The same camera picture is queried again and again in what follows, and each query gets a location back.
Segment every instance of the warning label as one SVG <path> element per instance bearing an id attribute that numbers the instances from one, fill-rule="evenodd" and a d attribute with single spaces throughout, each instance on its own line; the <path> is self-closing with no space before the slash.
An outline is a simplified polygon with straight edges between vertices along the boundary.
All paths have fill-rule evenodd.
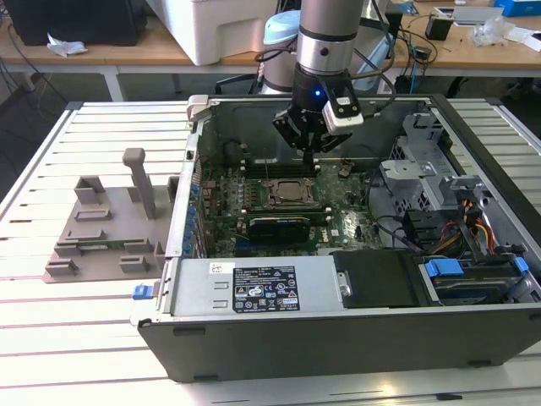
<path id="1" fill-rule="evenodd" d="M 233 269 L 237 313 L 301 310 L 294 266 Z"/>

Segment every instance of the motherboard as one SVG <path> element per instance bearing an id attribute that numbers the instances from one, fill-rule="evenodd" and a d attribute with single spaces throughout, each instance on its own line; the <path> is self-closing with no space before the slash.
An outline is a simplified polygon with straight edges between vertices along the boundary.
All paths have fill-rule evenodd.
<path id="1" fill-rule="evenodd" d="M 367 173 L 350 162 L 317 171 L 260 164 L 201 169 L 202 228 L 209 257 L 328 255 L 380 249 L 364 196 Z"/>

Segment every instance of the blue latch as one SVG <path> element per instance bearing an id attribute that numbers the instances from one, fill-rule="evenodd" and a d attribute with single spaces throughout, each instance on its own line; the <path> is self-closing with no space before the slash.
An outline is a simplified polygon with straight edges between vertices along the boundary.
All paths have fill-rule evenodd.
<path id="1" fill-rule="evenodd" d="M 461 277 L 464 275 L 460 262 L 451 258 L 435 258 L 424 266 L 430 277 Z"/>
<path id="2" fill-rule="evenodd" d="M 148 300 L 152 299 L 153 286 L 149 285 L 137 285 L 132 294 L 133 300 Z"/>
<path id="3" fill-rule="evenodd" d="M 530 267 L 527 265 L 524 258 L 521 258 L 520 256 L 515 258 L 515 265 L 516 268 L 518 268 L 518 270 L 521 272 L 522 277 L 525 277 L 530 270 Z"/>

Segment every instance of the floor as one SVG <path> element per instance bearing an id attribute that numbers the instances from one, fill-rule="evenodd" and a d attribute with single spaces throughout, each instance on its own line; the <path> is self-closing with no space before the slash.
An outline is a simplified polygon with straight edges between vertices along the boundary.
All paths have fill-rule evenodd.
<path id="1" fill-rule="evenodd" d="M 181 77 L 183 92 L 175 94 L 171 75 L 126 74 L 121 77 L 125 95 L 130 101 L 185 100 L 193 94 L 213 94 L 217 80 L 228 75 L 186 74 Z M 54 74 L 50 81 L 69 101 L 106 102 L 109 94 L 102 76 L 96 74 Z M 416 93 L 445 94 L 453 78 L 424 78 Z M 457 97 L 496 96 L 502 98 L 509 80 L 475 78 L 466 82 Z M 224 93 L 243 94 L 249 82 L 224 87 Z M 541 96 L 525 95 L 519 100 L 502 99 L 537 136 L 541 135 Z M 37 78 L 36 90 L 11 97 L 0 106 L 0 199 L 24 170 L 40 143 L 47 136 L 64 109 L 64 102 Z"/>

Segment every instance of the computer tower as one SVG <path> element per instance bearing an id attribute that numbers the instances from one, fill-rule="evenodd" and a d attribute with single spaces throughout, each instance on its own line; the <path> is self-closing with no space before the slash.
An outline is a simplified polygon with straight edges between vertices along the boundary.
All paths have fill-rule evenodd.
<path id="1" fill-rule="evenodd" d="M 28 46 L 62 41 L 130 47 L 146 27 L 145 0 L 4 0 Z"/>

